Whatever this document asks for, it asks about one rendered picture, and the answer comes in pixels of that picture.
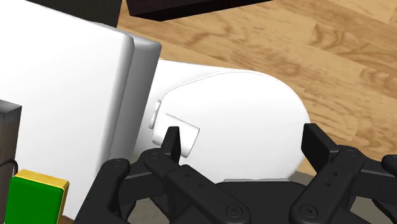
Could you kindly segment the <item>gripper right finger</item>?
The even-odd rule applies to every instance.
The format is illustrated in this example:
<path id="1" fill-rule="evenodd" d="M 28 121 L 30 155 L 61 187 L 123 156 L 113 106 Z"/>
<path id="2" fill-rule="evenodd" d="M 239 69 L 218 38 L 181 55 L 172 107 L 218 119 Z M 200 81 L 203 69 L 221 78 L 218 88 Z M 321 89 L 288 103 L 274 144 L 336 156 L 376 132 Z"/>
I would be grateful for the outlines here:
<path id="1" fill-rule="evenodd" d="M 397 155 L 375 161 L 336 144 L 315 123 L 304 125 L 301 149 L 316 175 L 292 203 L 290 224 L 370 224 L 350 211 L 356 197 L 371 199 L 397 224 Z"/>

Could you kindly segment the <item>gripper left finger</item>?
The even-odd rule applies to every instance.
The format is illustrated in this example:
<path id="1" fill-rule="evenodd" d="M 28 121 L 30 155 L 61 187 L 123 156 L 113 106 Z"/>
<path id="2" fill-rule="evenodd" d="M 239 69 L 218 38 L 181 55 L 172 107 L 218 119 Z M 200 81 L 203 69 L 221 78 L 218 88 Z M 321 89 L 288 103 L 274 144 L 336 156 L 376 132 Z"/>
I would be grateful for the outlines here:
<path id="1" fill-rule="evenodd" d="M 251 224 L 249 209 L 189 165 L 179 165 L 178 127 L 167 129 L 162 147 L 149 151 L 144 166 L 172 193 L 180 193 L 212 224 Z M 104 162 L 81 206 L 75 224 L 130 224 L 122 217 L 119 192 L 130 172 L 127 159 Z"/>

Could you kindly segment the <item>green and yellow sponge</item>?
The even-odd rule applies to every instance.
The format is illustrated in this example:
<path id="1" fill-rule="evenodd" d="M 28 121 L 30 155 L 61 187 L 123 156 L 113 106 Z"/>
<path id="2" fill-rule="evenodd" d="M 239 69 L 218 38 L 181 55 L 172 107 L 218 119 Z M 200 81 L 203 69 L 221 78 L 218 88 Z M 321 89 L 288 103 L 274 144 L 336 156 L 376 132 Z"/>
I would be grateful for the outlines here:
<path id="1" fill-rule="evenodd" d="M 4 224 L 59 224 L 69 182 L 22 169 L 11 178 Z"/>

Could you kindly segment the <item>white toilet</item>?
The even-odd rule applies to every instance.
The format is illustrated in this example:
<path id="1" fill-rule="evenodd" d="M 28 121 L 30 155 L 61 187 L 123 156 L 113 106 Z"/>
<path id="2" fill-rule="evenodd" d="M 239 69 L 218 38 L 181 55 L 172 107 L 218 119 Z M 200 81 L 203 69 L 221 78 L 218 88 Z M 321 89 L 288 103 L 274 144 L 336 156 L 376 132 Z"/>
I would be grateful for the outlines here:
<path id="1" fill-rule="evenodd" d="M 181 163 L 215 183 L 286 179 L 308 112 L 267 74 L 160 58 L 160 43 L 27 0 L 0 0 L 0 100 L 22 107 L 21 169 L 70 183 L 75 218 L 111 158 L 181 132 Z"/>

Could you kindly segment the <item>dark grey box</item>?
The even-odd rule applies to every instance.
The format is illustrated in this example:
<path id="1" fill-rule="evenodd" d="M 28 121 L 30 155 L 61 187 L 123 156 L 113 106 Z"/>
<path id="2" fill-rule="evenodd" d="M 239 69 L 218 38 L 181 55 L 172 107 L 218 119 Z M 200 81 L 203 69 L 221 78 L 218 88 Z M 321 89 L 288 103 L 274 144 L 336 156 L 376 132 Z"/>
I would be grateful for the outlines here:
<path id="1" fill-rule="evenodd" d="M 15 159 L 21 112 L 20 105 L 0 100 L 0 164 Z M 0 166 L 0 223 L 4 221 L 14 167 L 11 162 Z"/>

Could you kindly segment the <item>black block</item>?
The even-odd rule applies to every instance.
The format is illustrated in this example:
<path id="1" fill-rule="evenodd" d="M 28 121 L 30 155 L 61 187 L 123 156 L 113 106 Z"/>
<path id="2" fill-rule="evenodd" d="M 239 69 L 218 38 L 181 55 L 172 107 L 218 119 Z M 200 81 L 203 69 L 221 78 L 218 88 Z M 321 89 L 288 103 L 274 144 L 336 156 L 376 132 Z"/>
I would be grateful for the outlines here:
<path id="1" fill-rule="evenodd" d="M 117 27 L 122 0 L 27 0 L 69 15 Z"/>

